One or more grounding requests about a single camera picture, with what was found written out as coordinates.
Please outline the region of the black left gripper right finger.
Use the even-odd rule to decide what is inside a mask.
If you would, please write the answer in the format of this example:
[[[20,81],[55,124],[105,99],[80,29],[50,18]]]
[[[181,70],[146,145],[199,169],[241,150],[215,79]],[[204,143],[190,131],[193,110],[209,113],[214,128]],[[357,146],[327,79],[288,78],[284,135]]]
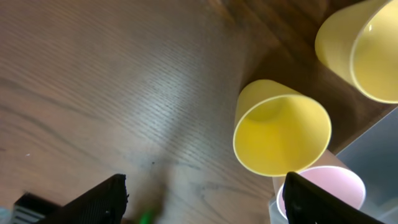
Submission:
[[[289,224],[383,224],[296,172],[287,173],[282,198]]]

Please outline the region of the yellow cup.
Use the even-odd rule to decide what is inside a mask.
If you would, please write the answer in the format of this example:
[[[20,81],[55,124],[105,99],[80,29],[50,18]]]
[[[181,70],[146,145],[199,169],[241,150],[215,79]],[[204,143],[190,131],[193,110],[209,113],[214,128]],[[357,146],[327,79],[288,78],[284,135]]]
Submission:
[[[237,100],[233,149],[238,161],[266,177],[315,163],[331,139],[331,119],[316,100],[273,80],[257,80]]]
[[[397,0],[365,0],[340,9],[320,27],[316,55],[366,97],[397,103]]]

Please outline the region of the pink cup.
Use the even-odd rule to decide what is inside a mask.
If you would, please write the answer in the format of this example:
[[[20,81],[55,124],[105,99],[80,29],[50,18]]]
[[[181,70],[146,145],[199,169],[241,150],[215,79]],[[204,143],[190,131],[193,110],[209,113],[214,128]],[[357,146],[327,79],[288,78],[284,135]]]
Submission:
[[[366,187],[362,179],[326,149],[288,150],[273,156],[272,165],[274,172],[281,175],[274,179],[274,189],[277,208],[284,218],[287,217],[287,212],[282,192],[288,171],[298,172],[305,179],[358,210],[366,199]]]

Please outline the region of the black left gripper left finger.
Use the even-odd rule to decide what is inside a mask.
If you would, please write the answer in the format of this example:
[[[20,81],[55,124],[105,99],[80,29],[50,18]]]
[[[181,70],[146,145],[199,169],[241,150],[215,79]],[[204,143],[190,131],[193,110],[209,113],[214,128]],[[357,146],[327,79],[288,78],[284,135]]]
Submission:
[[[115,174],[45,217],[40,224],[121,223],[127,198],[126,176]]]

